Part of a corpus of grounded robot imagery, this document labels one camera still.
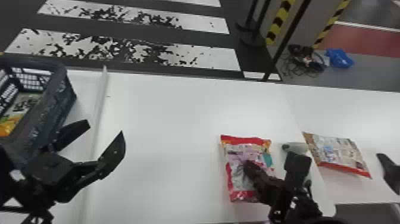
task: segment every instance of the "colorful packaging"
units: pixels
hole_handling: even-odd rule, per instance
[[[35,106],[41,94],[20,93],[13,105],[0,118],[0,137],[10,135],[24,115]]]
[[[303,135],[318,166],[356,173],[372,179],[360,150],[350,139],[306,132],[303,132]]]
[[[221,135],[226,159],[230,201],[258,202],[252,181],[244,174],[243,163],[251,160],[270,176],[275,176],[270,155],[271,140]]]

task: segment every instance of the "gray floor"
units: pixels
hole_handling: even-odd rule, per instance
[[[276,48],[269,47],[269,50],[273,55]],[[318,53],[323,55],[324,51],[318,51]],[[328,67],[315,78],[284,76],[280,69],[282,60],[278,62],[277,68],[281,72],[283,81],[293,85],[400,92],[400,60],[398,58],[361,54],[348,54],[348,56],[355,61],[353,67],[349,69]]]
[[[349,224],[398,224],[399,214],[390,204],[342,204],[336,206],[336,217]]]

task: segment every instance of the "black and white patterned floor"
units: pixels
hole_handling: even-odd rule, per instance
[[[270,61],[266,49],[240,44],[235,21],[246,13],[247,1],[32,1],[37,8],[19,24],[8,54],[57,57],[68,66],[228,79],[261,77]]]

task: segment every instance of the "red snack bag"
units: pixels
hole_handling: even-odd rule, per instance
[[[251,160],[270,176],[274,175],[269,152],[271,140],[221,135],[226,159],[227,185],[230,201],[258,202],[252,181],[244,174],[243,162]]]

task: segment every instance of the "red floor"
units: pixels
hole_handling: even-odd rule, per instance
[[[342,48],[349,53],[400,58],[400,33],[337,24],[319,48]]]

